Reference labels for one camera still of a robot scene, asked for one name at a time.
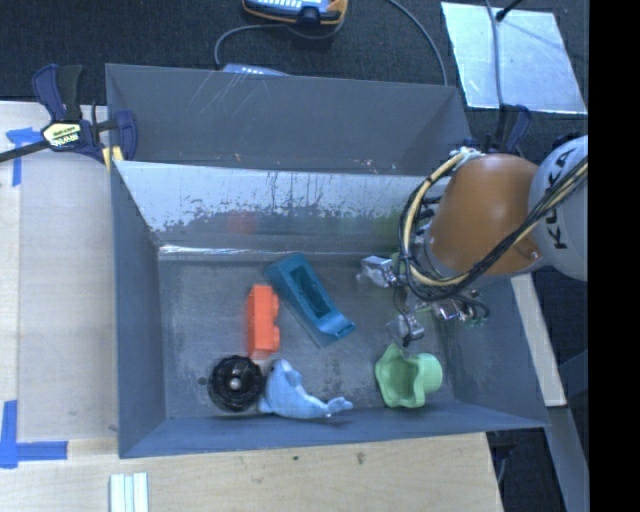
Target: table surface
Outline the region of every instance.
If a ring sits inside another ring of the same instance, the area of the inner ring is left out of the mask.
[[[4,140],[7,130],[46,124],[43,112],[34,104],[0,102],[0,151],[13,147]],[[23,172],[30,161],[59,156],[46,153],[25,157]],[[12,173],[12,162],[0,164],[0,401],[19,403],[21,189],[12,186]],[[545,403],[565,405],[531,278],[512,284]],[[146,472],[153,512],[503,510],[483,433],[129,460],[118,458],[115,437],[103,436],[71,439],[67,455],[0,469],[0,509],[103,511],[110,475]]]

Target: blue stuffed toy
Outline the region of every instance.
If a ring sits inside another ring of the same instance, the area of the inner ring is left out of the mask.
[[[324,403],[309,395],[302,387],[302,376],[286,359],[274,362],[267,377],[264,397],[258,402],[260,412],[296,419],[329,417],[352,408],[353,404],[344,397]]]

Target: blue tape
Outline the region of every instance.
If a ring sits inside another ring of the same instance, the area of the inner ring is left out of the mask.
[[[0,440],[0,468],[15,469],[22,461],[67,459],[67,441],[18,443],[16,441],[17,418],[18,402],[16,400],[5,402]]]
[[[33,144],[34,142],[40,142],[42,135],[40,132],[35,131],[33,128],[20,128],[18,130],[9,130],[7,132],[7,138],[13,142],[16,149],[24,144]],[[20,184],[22,181],[22,159],[16,158],[13,161],[13,179],[11,185],[13,187]]]

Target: device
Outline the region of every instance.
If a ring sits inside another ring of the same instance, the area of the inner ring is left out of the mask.
[[[400,315],[388,324],[409,341],[424,334],[416,313],[482,323],[482,288],[495,279],[552,266],[587,281],[588,137],[555,148],[537,166],[507,153],[461,148],[410,195],[398,252],[361,261],[360,280],[394,290]],[[438,180],[440,197],[427,197]],[[402,303],[398,291],[402,290]]]
[[[336,25],[347,12],[348,0],[242,0],[254,16],[292,24]]]

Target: yellow cable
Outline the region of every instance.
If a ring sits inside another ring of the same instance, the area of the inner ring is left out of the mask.
[[[429,187],[431,187],[431,185],[433,183],[435,183],[440,176],[442,176],[442,174],[444,174],[445,172],[449,171],[449,169],[451,169],[451,167],[453,167],[456,163],[458,163],[460,161],[461,158],[464,157],[463,153],[458,153],[456,156],[454,156],[453,158],[449,159],[447,162],[445,162],[442,166],[440,166],[436,171],[434,171],[431,174],[431,180],[426,180],[425,183],[420,187],[420,190],[418,191],[418,193],[416,194],[416,197],[414,198],[413,202],[411,203],[411,207],[407,213],[407,217],[405,219],[405,224],[404,224],[404,229],[403,229],[403,243],[404,246],[408,249],[409,248],[409,240],[410,240],[410,235],[411,235],[411,225],[413,223],[413,217],[416,213],[416,210],[418,209],[418,205],[422,202],[422,198],[424,197],[424,195],[426,194],[427,190],[429,189]],[[560,201],[562,201],[567,194],[572,190],[572,186],[574,185],[574,183],[576,182],[576,180],[580,177],[582,177],[583,174],[586,174],[588,169],[588,164],[584,164],[577,172],[576,175],[567,183],[565,183],[562,188],[559,190],[559,195],[553,199],[547,206],[546,208],[553,208],[556,204],[558,204]],[[533,230],[533,228],[538,224],[538,222],[540,221],[540,219],[536,222],[534,222],[531,226],[529,226],[524,232],[522,232],[518,238],[513,242],[513,244],[511,244],[511,247],[513,247],[514,245],[516,245],[518,242],[520,242],[522,239],[524,239],[526,236],[529,235],[529,233],[531,233],[531,230]],[[421,284],[427,285],[427,286],[450,286],[450,285],[456,285],[458,283],[460,283],[463,279],[465,279],[468,275],[470,270],[467,270],[466,272],[457,274],[455,276],[452,277],[448,277],[445,279],[440,279],[440,280],[436,280],[436,279],[431,279],[427,276],[425,276],[424,274],[420,273],[420,271],[415,268],[413,266],[413,264],[411,264],[410,262],[407,261],[407,264],[409,265],[409,269],[411,270],[411,275]]]

